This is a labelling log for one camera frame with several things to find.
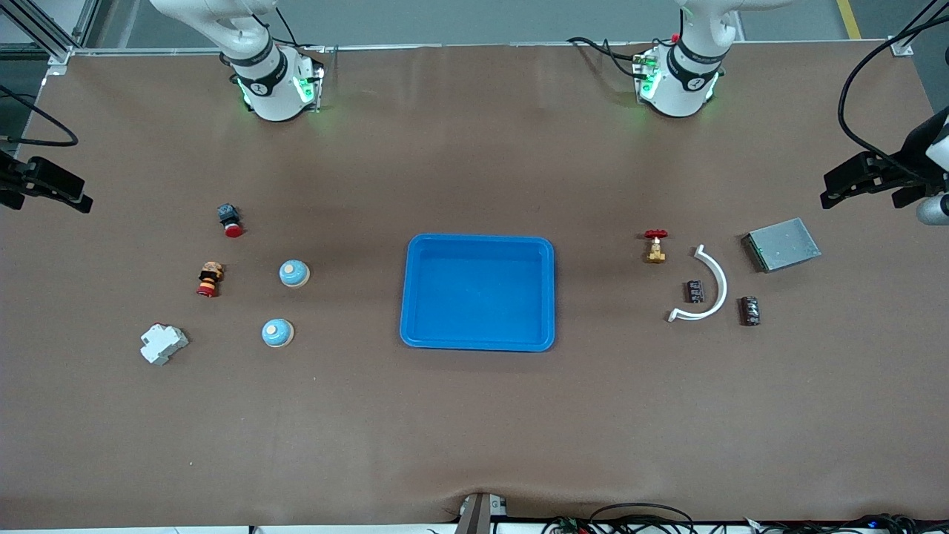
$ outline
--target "semicircular white bracket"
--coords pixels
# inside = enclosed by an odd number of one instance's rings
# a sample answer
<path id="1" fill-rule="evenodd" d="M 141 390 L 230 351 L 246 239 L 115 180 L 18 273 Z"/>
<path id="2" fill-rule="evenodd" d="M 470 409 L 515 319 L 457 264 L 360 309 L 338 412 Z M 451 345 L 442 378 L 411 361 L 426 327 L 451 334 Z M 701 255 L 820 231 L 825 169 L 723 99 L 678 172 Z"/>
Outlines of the semicircular white bracket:
<path id="1" fill-rule="evenodd" d="M 701 314 L 692 314 L 676 308 L 669 314 L 669 322 L 676 319 L 685 319 L 687 321 L 698 321 L 699 319 L 704 319 L 705 317 L 714 314 L 721 308 L 721 305 L 725 303 L 725 296 L 728 295 L 728 280 L 725 279 L 725 272 L 721 270 L 721 265 L 718 265 L 718 262 L 715 259 L 707 254 L 705 254 L 705 245 L 699 245 L 696 248 L 695 257 L 708 266 L 712 270 L 712 274 L 715 275 L 715 280 L 718 283 L 718 297 L 715 299 L 715 304 L 712 305 L 707 311 L 702 312 Z"/>

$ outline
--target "metal bracket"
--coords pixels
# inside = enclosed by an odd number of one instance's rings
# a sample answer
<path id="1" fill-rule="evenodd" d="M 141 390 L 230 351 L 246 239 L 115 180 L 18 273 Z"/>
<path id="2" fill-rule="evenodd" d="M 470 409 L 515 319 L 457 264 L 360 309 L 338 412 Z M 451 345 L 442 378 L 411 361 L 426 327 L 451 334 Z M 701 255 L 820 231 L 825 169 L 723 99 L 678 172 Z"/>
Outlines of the metal bracket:
<path id="1" fill-rule="evenodd" d="M 47 76 L 65 76 L 66 67 L 69 65 L 69 58 L 73 56 L 73 47 L 68 47 L 65 52 L 65 58 L 62 60 L 50 56 L 47 61 Z"/>
<path id="2" fill-rule="evenodd" d="M 44 49 L 50 57 L 65 63 L 69 50 L 79 44 L 53 21 L 33 0 L 0 0 L 3 12 L 19 29 Z"/>
<path id="3" fill-rule="evenodd" d="M 488 534 L 491 529 L 491 499 L 488 493 L 469 495 L 461 506 L 455 534 Z"/>
<path id="4" fill-rule="evenodd" d="M 500 495 L 489 495 L 491 497 L 491 515 L 492 516 L 504 516 L 508 515 L 508 500 Z M 465 508 L 468 506 L 468 503 L 471 501 L 474 495 L 469 495 L 465 497 L 465 500 L 461 503 L 461 510 L 459 513 L 461 515 L 465 514 Z"/>
<path id="5" fill-rule="evenodd" d="M 893 57 L 909 57 L 913 55 L 913 47 L 909 44 L 913 37 L 914 36 L 911 35 L 890 45 L 890 51 L 893 52 Z M 892 39 L 893 35 L 888 35 L 886 38 Z"/>

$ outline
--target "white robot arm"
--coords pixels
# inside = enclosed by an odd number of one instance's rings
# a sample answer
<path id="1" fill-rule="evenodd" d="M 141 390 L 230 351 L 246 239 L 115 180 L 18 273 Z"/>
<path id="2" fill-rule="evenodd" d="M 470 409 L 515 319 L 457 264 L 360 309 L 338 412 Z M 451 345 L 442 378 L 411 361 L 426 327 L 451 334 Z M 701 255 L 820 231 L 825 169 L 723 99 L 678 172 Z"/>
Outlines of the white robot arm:
<path id="1" fill-rule="evenodd" d="M 735 41 L 739 10 L 773 10 L 793 0 L 675 0 L 682 31 L 674 43 L 660 42 L 642 56 L 635 72 L 640 99 L 660 113 L 687 117 L 709 98 L 721 61 Z"/>
<path id="2" fill-rule="evenodd" d="M 949 107 L 909 132 L 890 159 L 899 166 L 865 151 L 825 174 L 824 209 L 864 193 L 897 189 L 892 195 L 894 207 L 922 199 L 916 208 L 920 222 L 949 225 Z"/>
<path id="3" fill-rule="evenodd" d="M 292 47 L 278 47 L 254 15 L 277 0 L 152 0 L 162 14 L 201 32 L 221 48 L 237 74 L 244 102 L 262 119 L 286 121 L 318 109 L 323 66 Z"/>

